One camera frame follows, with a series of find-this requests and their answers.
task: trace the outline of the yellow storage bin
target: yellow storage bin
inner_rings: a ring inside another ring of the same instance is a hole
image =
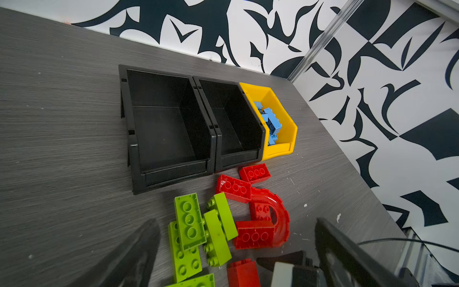
[[[295,141],[297,140],[297,131],[298,127],[290,118],[290,116],[285,111],[284,107],[277,99],[276,94],[271,88],[255,86],[252,84],[240,83],[241,88],[244,90],[244,93],[247,96],[250,104],[252,105],[253,110],[260,118],[263,123],[264,128],[266,129],[266,138],[264,140],[264,149],[263,149],[263,160],[270,158],[283,156],[286,154],[291,154],[295,148]],[[282,128],[277,134],[277,141],[275,145],[268,146],[269,139],[269,127],[263,120],[260,112],[255,106],[256,101],[259,101],[263,105],[263,109],[270,107],[273,112],[276,114],[277,119],[282,124]]]

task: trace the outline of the red curved pipe piece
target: red curved pipe piece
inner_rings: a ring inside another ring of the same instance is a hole
[[[277,217],[274,224],[273,247],[281,247],[290,236],[290,216],[281,198],[267,189],[252,187],[252,202],[262,203],[273,208]]]

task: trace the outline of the red lego brick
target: red lego brick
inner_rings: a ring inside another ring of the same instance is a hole
[[[252,199],[252,185],[231,176],[222,174],[217,181],[217,193],[224,192],[227,199],[249,203]]]
[[[243,167],[239,171],[239,175],[242,180],[252,184],[265,181],[271,177],[271,174],[264,163]]]
[[[271,221],[237,221],[239,234],[233,243],[236,249],[273,247],[274,225]]]
[[[284,207],[282,199],[278,195],[273,194],[267,189],[258,189],[253,187],[252,201],[250,202],[250,213],[252,220],[254,219],[254,217],[256,218],[258,215],[257,210],[255,210],[255,213],[252,212],[252,205],[255,206],[256,204],[268,205],[272,207],[272,209],[274,210],[277,220],[274,224],[274,236],[272,246],[270,247],[281,247],[285,242],[287,242],[290,236],[290,215]]]
[[[226,272],[229,287],[261,287],[257,264],[250,258],[231,263]]]
[[[250,217],[252,220],[267,220],[271,221],[271,212],[269,205],[264,203],[249,202]]]

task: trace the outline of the blue lego brick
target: blue lego brick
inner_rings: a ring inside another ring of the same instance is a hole
[[[276,143],[274,142],[273,138],[270,136],[268,138],[268,146],[272,146],[272,145],[275,145]]]
[[[273,110],[270,107],[267,107],[266,109],[264,109],[263,113],[267,115],[270,115],[270,114],[274,115]]]
[[[276,115],[268,115],[268,127],[269,127],[269,132],[272,135],[276,135],[280,129],[282,128],[282,124],[279,123],[279,120],[276,118]]]
[[[277,135],[269,134],[268,146],[275,145],[275,144],[276,144],[276,141],[277,141]]]
[[[263,110],[263,105],[259,101],[254,101],[253,103],[255,104],[255,106],[260,112],[261,110]]]

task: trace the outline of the black storage bin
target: black storage bin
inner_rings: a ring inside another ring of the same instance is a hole
[[[193,79],[217,134],[215,171],[261,161],[266,130],[239,84]]]
[[[191,76],[119,65],[133,193],[212,174],[217,136]]]

